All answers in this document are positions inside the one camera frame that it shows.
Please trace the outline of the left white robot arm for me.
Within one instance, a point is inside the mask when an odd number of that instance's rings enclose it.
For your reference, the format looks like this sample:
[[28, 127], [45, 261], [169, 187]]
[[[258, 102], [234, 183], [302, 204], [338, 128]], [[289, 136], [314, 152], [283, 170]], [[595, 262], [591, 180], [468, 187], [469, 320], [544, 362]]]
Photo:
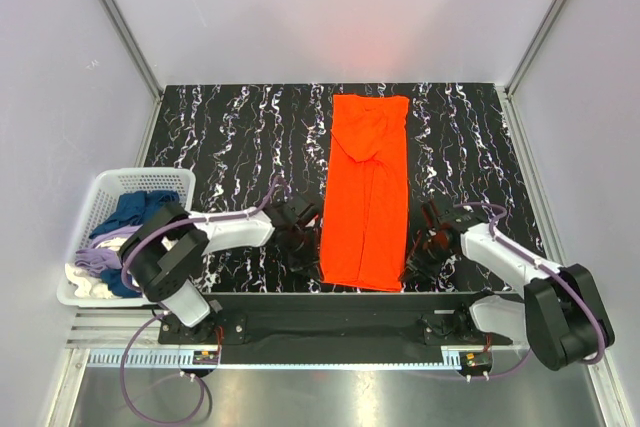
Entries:
[[322, 281], [319, 265], [321, 208], [302, 195], [242, 211], [189, 212], [176, 202], [160, 208], [119, 249], [122, 273], [142, 295], [193, 328], [212, 313], [190, 281], [209, 254], [276, 245], [293, 273]]

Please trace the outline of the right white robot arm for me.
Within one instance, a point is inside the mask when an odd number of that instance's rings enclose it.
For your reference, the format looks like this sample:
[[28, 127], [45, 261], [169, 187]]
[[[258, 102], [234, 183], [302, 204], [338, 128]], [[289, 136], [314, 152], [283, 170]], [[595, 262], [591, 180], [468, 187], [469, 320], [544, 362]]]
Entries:
[[459, 256], [489, 269], [519, 297], [512, 301], [489, 291], [477, 293], [434, 334], [466, 340], [498, 335], [527, 345], [552, 371], [603, 359], [615, 334], [586, 267], [550, 261], [500, 232], [498, 223], [507, 214], [502, 206], [430, 200], [421, 210], [426, 227], [401, 282], [425, 279], [436, 266]]

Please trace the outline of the orange t shirt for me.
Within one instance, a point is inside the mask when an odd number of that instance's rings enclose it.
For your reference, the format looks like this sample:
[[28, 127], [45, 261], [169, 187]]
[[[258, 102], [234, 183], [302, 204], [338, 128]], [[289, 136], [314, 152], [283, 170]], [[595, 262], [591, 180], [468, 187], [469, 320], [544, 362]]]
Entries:
[[320, 267], [330, 284], [402, 289], [409, 213], [409, 99], [333, 97]]

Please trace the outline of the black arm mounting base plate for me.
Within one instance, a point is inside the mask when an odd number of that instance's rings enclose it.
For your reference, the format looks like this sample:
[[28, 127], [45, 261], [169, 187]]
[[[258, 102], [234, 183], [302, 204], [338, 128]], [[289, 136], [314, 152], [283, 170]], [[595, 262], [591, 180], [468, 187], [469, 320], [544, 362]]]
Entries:
[[478, 293], [229, 294], [209, 298], [212, 313], [195, 327], [175, 314], [161, 321], [159, 342], [257, 344], [277, 338], [391, 338], [424, 344], [482, 345], [468, 307]]

